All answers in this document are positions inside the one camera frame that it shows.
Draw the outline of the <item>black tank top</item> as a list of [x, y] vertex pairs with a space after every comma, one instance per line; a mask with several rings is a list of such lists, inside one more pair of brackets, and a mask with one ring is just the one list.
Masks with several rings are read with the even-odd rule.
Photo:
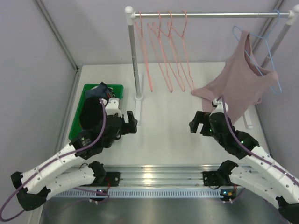
[[103, 108], [97, 97], [90, 97], [84, 101], [79, 123], [82, 130], [99, 133], [103, 125]]

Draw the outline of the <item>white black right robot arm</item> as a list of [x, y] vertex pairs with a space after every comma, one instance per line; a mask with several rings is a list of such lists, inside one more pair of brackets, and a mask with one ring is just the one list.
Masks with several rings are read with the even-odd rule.
[[197, 111], [189, 123], [190, 131], [212, 137], [238, 161], [251, 166], [254, 173], [244, 170], [236, 162], [226, 160], [208, 186], [239, 185], [272, 204], [280, 215], [292, 224], [299, 222], [299, 180], [280, 166], [250, 134], [236, 130], [224, 113]]

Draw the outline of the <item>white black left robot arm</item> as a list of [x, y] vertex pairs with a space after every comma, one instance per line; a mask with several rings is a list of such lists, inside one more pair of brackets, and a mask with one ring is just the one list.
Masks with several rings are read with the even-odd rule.
[[57, 194], [79, 186], [99, 186], [106, 179], [103, 164], [98, 161], [65, 174], [69, 168], [83, 164], [91, 157], [111, 147], [115, 140], [137, 132], [138, 121], [132, 111], [127, 111], [128, 122], [123, 117], [107, 115], [99, 125], [82, 130], [54, 156], [26, 172], [11, 175], [17, 189], [17, 200], [25, 211], [34, 210]]

